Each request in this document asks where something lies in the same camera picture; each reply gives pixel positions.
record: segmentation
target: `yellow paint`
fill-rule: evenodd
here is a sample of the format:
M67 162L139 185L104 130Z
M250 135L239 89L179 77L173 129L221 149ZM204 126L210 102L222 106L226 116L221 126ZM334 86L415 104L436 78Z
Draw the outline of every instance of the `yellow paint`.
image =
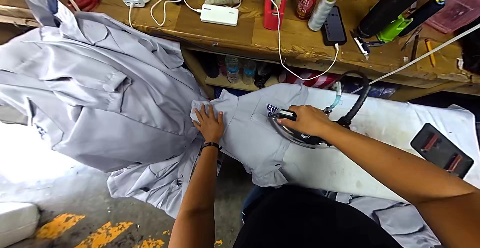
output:
M119 222L116 227L112 227L111 222L107 222L102 227L97 229L86 239L82 240L75 248L100 248L118 237L121 233L127 230L133 222Z
M58 215L53 221L45 224L41 227L37 233L37 238L55 239L62 235L65 231L75 226L81 219L85 218L85 215L76 215L71 213L65 213Z
M161 248L164 244L165 242L161 239L149 239L144 240L141 245L135 245L133 248Z

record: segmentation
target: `red tape dispenser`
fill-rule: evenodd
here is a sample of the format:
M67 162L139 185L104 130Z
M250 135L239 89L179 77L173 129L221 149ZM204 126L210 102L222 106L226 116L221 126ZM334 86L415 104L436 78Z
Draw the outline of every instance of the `red tape dispenser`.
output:
M287 0L273 0L273 1L275 1L275 3L277 4L278 12L280 14L277 14L277 9L275 8L275 5L273 5L273 3L270 0L265 0L265 12L263 13L263 26L266 29L278 30L279 18L280 18L280 26L281 26Z

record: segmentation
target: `hand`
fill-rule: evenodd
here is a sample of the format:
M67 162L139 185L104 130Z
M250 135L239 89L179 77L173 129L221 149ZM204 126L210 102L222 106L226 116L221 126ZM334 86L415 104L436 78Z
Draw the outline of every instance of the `hand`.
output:
M192 120L193 124L201 132L206 142L219 143L220 138L223 136L223 112L218 113L218 120L215 118L215 113L213 112L213 106L208 105L208 115L205 111L205 104L201 105L201 110L198 111L197 108L194 109L195 114L197 115L198 121Z
M326 128L336 125L336 123L331 121L322 110L311 105L292 105L288 109L297 114L297 121L291 121L286 118L277 121L280 124L293 128L301 133L321 137L321 133L325 131Z

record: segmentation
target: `green tool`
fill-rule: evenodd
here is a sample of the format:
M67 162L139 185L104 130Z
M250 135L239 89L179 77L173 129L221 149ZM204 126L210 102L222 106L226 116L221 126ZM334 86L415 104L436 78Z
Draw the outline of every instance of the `green tool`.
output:
M405 19L402 14L398 16L398 19L391 22L385 29L377 34L378 40L382 42L391 42L396 38L402 30L404 30L409 24L413 22L412 19Z

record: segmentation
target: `pink plastic container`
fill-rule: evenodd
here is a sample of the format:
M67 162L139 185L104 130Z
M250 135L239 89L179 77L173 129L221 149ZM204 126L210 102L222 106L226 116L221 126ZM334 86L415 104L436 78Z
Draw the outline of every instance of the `pink plastic container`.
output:
M452 33L480 16L480 0L447 0L426 23L442 33Z

